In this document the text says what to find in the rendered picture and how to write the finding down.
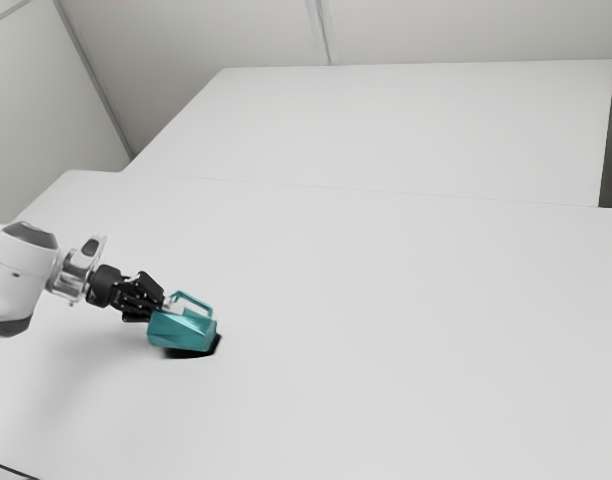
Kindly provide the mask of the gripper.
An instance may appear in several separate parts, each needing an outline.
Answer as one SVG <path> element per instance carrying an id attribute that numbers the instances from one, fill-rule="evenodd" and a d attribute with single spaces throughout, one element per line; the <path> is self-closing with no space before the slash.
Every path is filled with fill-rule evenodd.
<path id="1" fill-rule="evenodd" d="M 113 307 L 122 312 L 123 322 L 149 322 L 153 310 L 171 305 L 171 297 L 144 271 L 125 276 L 102 264 L 90 276 L 85 300 L 96 307 Z"/>

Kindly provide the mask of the teal faceted mug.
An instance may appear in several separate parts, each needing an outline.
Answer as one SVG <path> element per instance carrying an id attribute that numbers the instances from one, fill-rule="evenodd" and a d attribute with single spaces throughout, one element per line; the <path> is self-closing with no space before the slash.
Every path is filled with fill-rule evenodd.
<path id="1" fill-rule="evenodd" d="M 178 290 L 153 311 L 146 335 L 153 346 L 206 354 L 216 345 L 217 321 L 210 305 Z"/>

